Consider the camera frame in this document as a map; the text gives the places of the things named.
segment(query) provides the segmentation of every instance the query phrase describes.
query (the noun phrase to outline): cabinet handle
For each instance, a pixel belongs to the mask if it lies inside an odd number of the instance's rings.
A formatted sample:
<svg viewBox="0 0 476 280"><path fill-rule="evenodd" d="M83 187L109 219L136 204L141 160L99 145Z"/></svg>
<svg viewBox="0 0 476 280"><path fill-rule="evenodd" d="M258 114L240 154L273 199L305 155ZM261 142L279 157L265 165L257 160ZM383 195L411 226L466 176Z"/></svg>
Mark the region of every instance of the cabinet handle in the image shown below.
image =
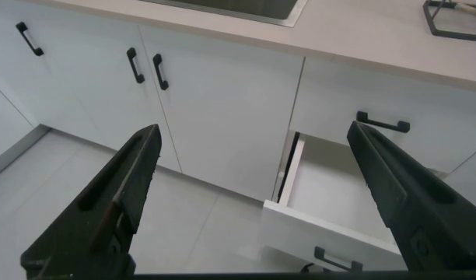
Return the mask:
<svg viewBox="0 0 476 280"><path fill-rule="evenodd" d="M159 79L160 89L166 90L169 88L169 83L162 80L162 74L160 74L160 64L162 63L162 55L157 54L153 57L153 65L155 66L155 71L157 72L157 78Z"/></svg>
<svg viewBox="0 0 476 280"><path fill-rule="evenodd" d="M136 50L132 47L128 50L128 59L129 64L131 64L132 72L135 74L135 79L137 83L143 83L145 81L145 76L143 74L138 74L136 70L135 62L133 59L136 57Z"/></svg>
<svg viewBox="0 0 476 280"><path fill-rule="evenodd" d="M357 262L357 261L352 261L352 265L350 268L347 268L346 266L344 265L341 265L341 264L337 264L336 262L334 261L330 261L328 260L327 258L324 257L324 253L325 253L325 250L321 247L318 247L316 246L314 248L314 257L320 261L324 261L328 264L331 264L331 265L334 265L336 266L337 268L341 268L343 270L346 270L346 271L350 271L350 272L357 272L357 271L362 271L362 264Z"/></svg>
<svg viewBox="0 0 476 280"><path fill-rule="evenodd" d="M372 124L376 125L377 127L386 128L393 131L399 131L402 133L408 133L411 129L411 125L407 121L399 121L397 122L397 125L385 124L379 121L371 121L368 118L368 113L362 111L357 112L356 120L364 124Z"/></svg>
<svg viewBox="0 0 476 280"><path fill-rule="evenodd" d="M36 56L41 56L41 55L44 54L43 50L41 50L40 47L34 48L34 46L30 43L29 39L27 38L26 34L24 34L24 31L27 30L27 25L25 23L23 23L23 22L17 23L17 25L15 25L15 27L20 32L20 35L22 35L23 39L27 42L30 49L33 51L33 53Z"/></svg>

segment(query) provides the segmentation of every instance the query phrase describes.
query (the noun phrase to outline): baseboard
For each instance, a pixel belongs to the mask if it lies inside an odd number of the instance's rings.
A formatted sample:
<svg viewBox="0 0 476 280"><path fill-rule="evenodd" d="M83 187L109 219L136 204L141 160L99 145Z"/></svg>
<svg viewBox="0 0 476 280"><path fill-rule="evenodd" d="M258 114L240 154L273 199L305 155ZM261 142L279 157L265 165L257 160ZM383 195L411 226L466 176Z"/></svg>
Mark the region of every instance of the baseboard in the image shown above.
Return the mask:
<svg viewBox="0 0 476 280"><path fill-rule="evenodd" d="M37 140L50 131L50 128L44 125L38 125L31 132L27 133L15 145L0 155L0 172L2 172L10 163L22 155Z"/></svg>

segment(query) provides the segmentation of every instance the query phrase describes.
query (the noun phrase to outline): gray tile floor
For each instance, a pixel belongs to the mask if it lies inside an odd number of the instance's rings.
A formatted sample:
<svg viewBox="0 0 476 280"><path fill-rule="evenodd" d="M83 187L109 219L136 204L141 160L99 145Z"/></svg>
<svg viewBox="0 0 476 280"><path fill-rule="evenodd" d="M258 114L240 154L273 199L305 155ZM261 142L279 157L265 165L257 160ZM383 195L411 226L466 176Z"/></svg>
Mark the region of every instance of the gray tile floor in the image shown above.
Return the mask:
<svg viewBox="0 0 476 280"><path fill-rule="evenodd" d="M114 155L52 131L0 173L0 279L24 279L20 254ZM130 253L136 273L299 271L261 245L261 203L157 168Z"/></svg>

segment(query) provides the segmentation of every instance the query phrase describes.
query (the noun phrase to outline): drawer front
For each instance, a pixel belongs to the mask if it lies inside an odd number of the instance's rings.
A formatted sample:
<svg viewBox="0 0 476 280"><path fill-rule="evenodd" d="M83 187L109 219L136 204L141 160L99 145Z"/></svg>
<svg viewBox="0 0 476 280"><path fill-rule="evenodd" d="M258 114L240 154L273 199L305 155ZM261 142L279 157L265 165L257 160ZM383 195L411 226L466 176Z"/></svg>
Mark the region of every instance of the drawer front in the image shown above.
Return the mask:
<svg viewBox="0 0 476 280"><path fill-rule="evenodd" d="M450 173L476 152L476 92L307 58L290 129L348 145L358 111L421 164Z"/></svg>
<svg viewBox="0 0 476 280"><path fill-rule="evenodd" d="M262 210L261 242L334 271L342 270L315 258L316 247L326 250L328 260L348 268L357 261L363 271L407 270L398 250L385 243L272 201L266 201Z"/></svg>

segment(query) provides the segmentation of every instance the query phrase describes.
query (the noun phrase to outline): open drawer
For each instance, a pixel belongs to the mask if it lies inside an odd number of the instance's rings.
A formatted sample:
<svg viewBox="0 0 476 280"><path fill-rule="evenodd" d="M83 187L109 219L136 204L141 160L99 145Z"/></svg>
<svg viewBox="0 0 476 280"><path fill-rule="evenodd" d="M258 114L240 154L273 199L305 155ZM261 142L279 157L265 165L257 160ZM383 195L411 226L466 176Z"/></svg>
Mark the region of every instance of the open drawer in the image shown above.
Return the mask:
<svg viewBox="0 0 476 280"><path fill-rule="evenodd" d="M262 241L335 271L407 270L351 149L302 134L293 149L279 202L264 203Z"/></svg>

